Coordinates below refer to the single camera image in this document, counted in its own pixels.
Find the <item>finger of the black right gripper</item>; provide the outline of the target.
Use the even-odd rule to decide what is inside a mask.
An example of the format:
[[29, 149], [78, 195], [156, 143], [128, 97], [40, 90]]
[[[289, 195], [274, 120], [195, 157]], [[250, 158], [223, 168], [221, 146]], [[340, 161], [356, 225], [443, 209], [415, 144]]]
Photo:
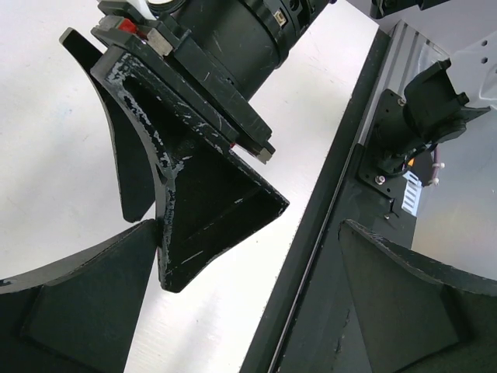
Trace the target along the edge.
[[158, 276], [181, 292], [208, 264], [277, 219], [287, 200], [137, 57], [111, 47], [92, 68], [148, 157]]
[[[106, 47], [117, 46], [137, 58], [143, 64], [141, 69], [149, 76], [136, 76], [136, 83], [147, 92], [158, 91], [163, 84], [155, 71], [158, 55], [148, 45], [142, 30], [126, 31], [121, 26], [105, 30], [98, 26], [92, 34]], [[141, 137], [117, 101], [91, 73], [103, 53], [71, 27], [64, 31], [59, 41], [86, 73], [103, 106], [113, 146], [123, 218], [128, 222], [140, 221], [155, 202], [154, 179]]]

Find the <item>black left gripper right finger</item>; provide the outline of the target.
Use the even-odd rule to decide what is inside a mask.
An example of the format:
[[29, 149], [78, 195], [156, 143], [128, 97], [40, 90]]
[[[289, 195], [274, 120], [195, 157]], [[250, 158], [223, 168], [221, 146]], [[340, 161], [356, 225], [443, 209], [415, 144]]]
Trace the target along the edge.
[[339, 242], [374, 372], [494, 372], [496, 282], [342, 221]]

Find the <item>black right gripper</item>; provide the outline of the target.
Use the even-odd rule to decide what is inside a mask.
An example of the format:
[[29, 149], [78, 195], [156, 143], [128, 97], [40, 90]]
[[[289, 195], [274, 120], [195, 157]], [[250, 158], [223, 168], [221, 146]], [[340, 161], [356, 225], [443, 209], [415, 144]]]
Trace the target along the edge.
[[116, 29], [166, 49], [177, 71], [238, 132], [233, 140], [260, 162], [275, 149], [249, 105], [328, 5], [327, 1], [100, 1]]

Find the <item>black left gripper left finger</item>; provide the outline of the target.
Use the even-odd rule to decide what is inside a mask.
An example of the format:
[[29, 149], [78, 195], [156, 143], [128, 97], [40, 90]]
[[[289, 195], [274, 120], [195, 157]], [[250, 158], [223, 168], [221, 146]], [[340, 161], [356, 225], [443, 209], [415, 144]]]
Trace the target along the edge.
[[122, 372], [156, 250], [143, 221], [1, 281], [3, 372]]

